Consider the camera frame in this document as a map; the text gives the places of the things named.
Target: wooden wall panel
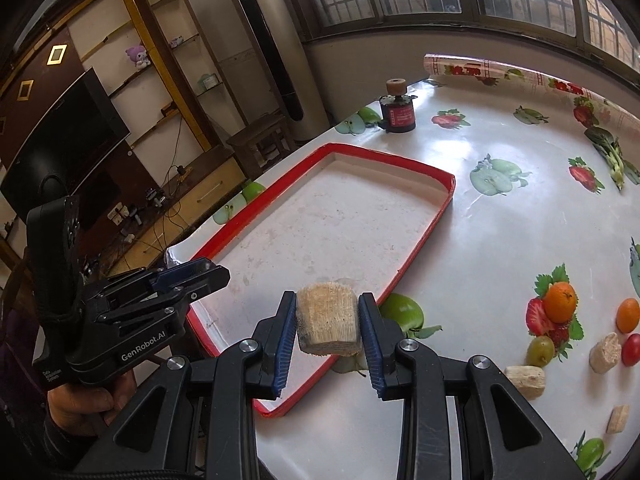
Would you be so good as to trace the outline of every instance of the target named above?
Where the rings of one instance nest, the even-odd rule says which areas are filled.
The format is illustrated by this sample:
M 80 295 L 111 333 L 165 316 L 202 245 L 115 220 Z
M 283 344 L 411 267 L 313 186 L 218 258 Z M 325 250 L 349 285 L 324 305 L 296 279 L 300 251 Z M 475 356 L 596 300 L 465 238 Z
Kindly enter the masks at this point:
M 97 256 L 112 240 L 119 236 L 118 232 L 125 224 L 116 226 L 107 218 L 107 213 L 118 203 L 129 207 L 135 204 L 138 208 L 146 205 L 146 190 L 158 188 L 158 184 L 153 180 L 149 172 L 142 165 L 135 153 L 130 152 L 130 147 L 126 142 L 121 142 L 111 154 L 100 163 L 92 175 L 82 184 L 79 193 L 91 185 L 92 177 L 106 171 L 111 179 L 120 188 L 120 195 L 115 198 L 108 209 L 100 215 L 95 224 L 87 231 L 80 234 L 78 246 L 78 256 Z
M 59 44 L 66 45 L 62 62 L 47 65 L 52 47 Z M 76 48 L 64 27 L 33 57 L 0 100 L 0 118 L 6 117 L 0 135 L 0 159 L 6 168 L 40 118 L 83 73 Z M 28 80 L 33 80 L 29 98 L 18 101 L 20 84 Z

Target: purple sleeve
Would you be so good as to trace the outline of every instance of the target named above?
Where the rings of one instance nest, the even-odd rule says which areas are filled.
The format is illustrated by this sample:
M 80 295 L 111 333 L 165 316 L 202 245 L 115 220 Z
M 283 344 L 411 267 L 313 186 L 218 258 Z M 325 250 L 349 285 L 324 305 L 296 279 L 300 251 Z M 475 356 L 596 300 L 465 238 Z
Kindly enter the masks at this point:
M 44 449 L 51 467 L 73 469 L 96 439 L 94 436 L 76 436 L 61 430 L 47 413 L 44 420 Z

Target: orange fruit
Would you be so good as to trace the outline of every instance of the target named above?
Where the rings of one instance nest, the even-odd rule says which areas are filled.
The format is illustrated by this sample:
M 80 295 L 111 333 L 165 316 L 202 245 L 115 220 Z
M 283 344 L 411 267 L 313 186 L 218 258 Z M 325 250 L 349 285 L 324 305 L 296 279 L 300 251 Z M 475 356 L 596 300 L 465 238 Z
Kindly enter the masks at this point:
M 633 332 L 640 321 L 640 304 L 634 298 L 627 298 L 620 303 L 616 314 L 616 325 L 623 334 Z
M 575 290 L 567 282 L 554 283 L 542 298 L 546 316 L 558 324 L 566 323 L 573 317 L 576 304 Z

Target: human hand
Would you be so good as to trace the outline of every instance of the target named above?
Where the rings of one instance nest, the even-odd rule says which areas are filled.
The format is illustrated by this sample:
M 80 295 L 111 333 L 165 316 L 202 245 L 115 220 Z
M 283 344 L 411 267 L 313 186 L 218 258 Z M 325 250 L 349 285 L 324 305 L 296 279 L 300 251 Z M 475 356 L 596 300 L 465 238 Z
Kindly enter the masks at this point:
M 106 388 L 87 388 L 82 384 L 63 384 L 47 393 L 49 413 L 56 425 L 67 433 L 93 436 L 89 417 L 100 413 L 107 425 L 113 422 L 136 391 L 133 370 L 116 378 Z

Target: air conditioner unit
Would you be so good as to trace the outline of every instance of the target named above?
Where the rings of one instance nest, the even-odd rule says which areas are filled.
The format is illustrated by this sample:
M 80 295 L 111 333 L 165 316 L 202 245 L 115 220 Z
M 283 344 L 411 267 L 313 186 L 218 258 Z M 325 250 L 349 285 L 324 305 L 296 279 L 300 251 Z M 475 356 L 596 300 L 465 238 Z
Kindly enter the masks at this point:
M 284 0 L 233 0 L 296 140 L 329 129 L 320 92 Z

